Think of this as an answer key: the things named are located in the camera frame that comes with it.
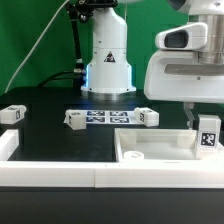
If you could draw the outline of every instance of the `black tabletop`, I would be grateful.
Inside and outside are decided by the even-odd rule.
[[[161,129],[187,129],[187,116],[181,102],[150,101],[143,91],[121,101],[99,101],[80,96],[71,88],[15,88],[0,97],[0,109],[9,105],[25,105],[25,119],[14,125],[0,125],[0,132],[19,129],[20,146],[11,156],[16,161],[79,161],[115,162],[114,129],[146,128],[144,125],[87,124],[83,130],[72,130],[64,124],[65,111],[115,110],[133,111],[136,107],[149,107],[160,114]],[[223,108],[217,104],[195,104],[198,114],[218,115]]]
[[[73,131],[63,124],[67,109],[149,107],[160,113],[160,125],[153,128],[188,128],[182,103],[152,102],[142,91],[134,98],[109,102],[80,97],[73,89],[23,87],[0,97],[0,109],[9,105],[27,107],[25,119],[0,125],[0,133],[8,128],[20,131],[20,147],[10,158],[16,161],[115,161],[114,128],[127,126],[88,124],[85,130]],[[223,108],[196,104],[193,113],[196,119],[198,114],[222,119]],[[222,224],[223,205],[223,189],[0,187],[1,223],[6,224]]]

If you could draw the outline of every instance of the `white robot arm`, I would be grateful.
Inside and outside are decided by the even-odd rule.
[[[81,92],[100,100],[119,100],[136,91],[126,59],[127,24],[113,10],[116,5],[117,0],[79,0],[76,4],[82,22],[93,18],[93,57]]]
[[[149,99],[224,103],[224,0],[168,0],[189,15],[184,26],[161,32],[144,92]]]

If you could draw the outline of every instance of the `white container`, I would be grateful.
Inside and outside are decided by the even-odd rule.
[[[115,129],[115,150],[118,162],[150,163],[153,160],[197,160],[197,131],[168,129]],[[224,150],[218,145],[218,153],[206,160],[223,160]],[[144,160],[124,157],[129,151],[144,155]]]

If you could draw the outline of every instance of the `marker cube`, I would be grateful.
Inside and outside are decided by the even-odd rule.
[[[221,120],[218,116],[199,115],[196,158],[203,159],[217,153]]]
[[[73,130],[86,129],[86,115],[82,110],[67,110],[65,123]]]
[[[147,127],[153,127],[159,125],[159,113],[151,110],[148,107],[135,108],[134,110],[136,120],[143,123]]]
[[[25,106],[11,105],[0,111],[1,124],[15,124],[24,118],[25,112]]]

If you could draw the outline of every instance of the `green backdrop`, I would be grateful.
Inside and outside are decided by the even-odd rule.
[[[0,94],[2,94],[63,0],[0,0]],[[116,12],[124,17],[126,5]],[[142,89],[148,61],[155,52],[155,35],[183,25],[187,17],[175,12],[166,0],[144,0],[127,5],[128,62],[133,66],[133,84]],[[79,24],[81,50],[87,64],[92,57],[92,22]],[[75,53],[70,21],[65,10],[58,15],[37,49],[18,74],[11,88],[35,86],[48,76],[73,69]],[[65,85],[54,82],[54,85]]]

